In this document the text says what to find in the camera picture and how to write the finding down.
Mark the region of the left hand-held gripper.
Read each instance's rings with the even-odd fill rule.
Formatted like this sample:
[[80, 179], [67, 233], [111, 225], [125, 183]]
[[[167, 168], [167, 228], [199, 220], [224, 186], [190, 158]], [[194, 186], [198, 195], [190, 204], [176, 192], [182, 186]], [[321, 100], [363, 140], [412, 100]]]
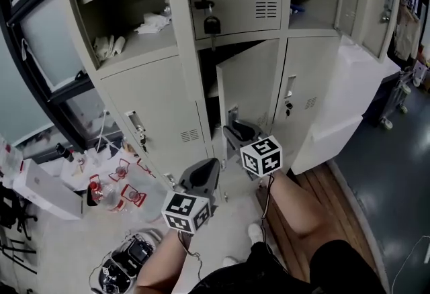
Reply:
[[218, 185], [220, 162], [217, 158], [201, 160], [184, 170], [179, 184], [188, 193], [169, 191], [162, 215], [167, 226], [180, 232], [196, 232], [212, 217], [212, 196]]

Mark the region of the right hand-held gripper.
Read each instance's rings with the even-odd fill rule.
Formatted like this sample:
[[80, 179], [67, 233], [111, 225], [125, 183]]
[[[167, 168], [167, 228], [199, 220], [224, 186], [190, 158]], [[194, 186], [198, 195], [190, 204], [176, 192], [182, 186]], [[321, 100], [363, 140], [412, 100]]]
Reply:
[[280, 143], [257, 125], [234, 120], [230, 126], [222, 128], [226, 140], [226, 158], [240, 154], [242, 166], [258, 178], [282, 167], [282, 147]]

